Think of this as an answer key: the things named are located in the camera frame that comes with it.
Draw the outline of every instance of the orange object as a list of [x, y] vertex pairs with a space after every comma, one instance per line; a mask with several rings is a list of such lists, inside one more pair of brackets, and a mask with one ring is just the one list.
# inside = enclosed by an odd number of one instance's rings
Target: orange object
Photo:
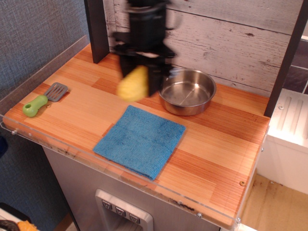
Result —
[[20, 221], [17, 223], [20, 231], [37, 231], [38, 229], [35, 225], [31, 224], [29, 221]]

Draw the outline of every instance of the spatula handle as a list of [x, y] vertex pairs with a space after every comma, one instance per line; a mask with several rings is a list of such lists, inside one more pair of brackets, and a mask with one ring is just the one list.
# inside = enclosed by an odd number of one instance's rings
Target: spatula handle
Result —
[[47, 102], [48, 98], [46, 95], [39, 95], [34, 100], [23, 106], [23, 113], [27, 117], [34, 117], [38, 113], [39, 109], [47, 104]]

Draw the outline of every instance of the wood plank wall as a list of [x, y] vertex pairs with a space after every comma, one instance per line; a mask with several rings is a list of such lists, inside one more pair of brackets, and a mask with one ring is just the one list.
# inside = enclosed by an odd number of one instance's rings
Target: wood plank wall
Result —
[[[303, 0], [173, 0], [166, 45], [176, 66], [210, 74], [220, 84], [270, 96]], [[128, 31], [125, 0], [104, 0], [108, 32]]]

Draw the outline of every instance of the wooden countertop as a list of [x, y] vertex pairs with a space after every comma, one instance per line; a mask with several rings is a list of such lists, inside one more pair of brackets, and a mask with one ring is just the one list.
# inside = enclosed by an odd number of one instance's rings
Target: wooden countertop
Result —
[[[109, 54], [94, 64], [89, 45], [7, 112], [3, 122], [33, 141], [229, 229], [267, 132], [269, 118], [263, 113], [268, 98], [217, 84], [209, 108], [189, 117], [167, 112], [158, 94], [132, 103], [186, 127], [151, 182], [92, 151], [129, 105], [115, 95], [120, 80], [118, 57]], [[54, 82], [67, 85], [68, 93], [57, 103], [48, 102], [35, 117], [26, 117], [23, 105]]]

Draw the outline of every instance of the gray spatula head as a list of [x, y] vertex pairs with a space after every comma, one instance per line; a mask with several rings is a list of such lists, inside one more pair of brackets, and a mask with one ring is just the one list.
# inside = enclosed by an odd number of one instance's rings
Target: gray spatula head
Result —
[[58, 102], [66, 92], [67, 86], [56, 82], [50, 86], [44, 95], [47, 96], [48, 100]]

